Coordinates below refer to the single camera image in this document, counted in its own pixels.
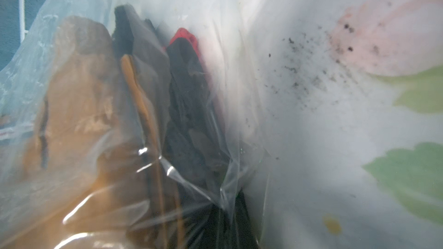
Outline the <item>brown garment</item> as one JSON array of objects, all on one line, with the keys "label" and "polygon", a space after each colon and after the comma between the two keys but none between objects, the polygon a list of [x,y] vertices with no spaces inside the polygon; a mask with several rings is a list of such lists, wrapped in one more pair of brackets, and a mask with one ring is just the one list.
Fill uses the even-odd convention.
[{"label": "brown garment", "polygon": [[29,138],[5,157],[3,249],[185,246],[177,182],[163,155],[170,60],[150,21],[123,9],[117,27],[70,16],[53,40]]}]

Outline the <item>clear plastic vacuum bag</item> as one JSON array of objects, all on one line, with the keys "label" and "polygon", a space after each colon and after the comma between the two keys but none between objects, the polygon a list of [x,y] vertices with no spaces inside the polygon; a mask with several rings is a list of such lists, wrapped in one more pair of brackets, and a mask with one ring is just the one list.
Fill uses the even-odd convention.
[{"label": "clear plastic vacuum bag", "polygon": [[1,185],[54,35],[127,9],[202,66],[256,249],[443,246],[443,0],[1,0]]}]

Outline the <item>black garment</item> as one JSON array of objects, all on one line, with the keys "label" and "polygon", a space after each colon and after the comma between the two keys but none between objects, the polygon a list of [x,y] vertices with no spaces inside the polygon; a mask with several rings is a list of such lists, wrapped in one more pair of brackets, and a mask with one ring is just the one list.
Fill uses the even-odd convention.
[{"label": "black garment", "polygon": [[185,39],[166,47],[170,86],[162,153],[147,173],[150,210],[128,237],[150,249],[255,249],[257,242],[202,62]]}]

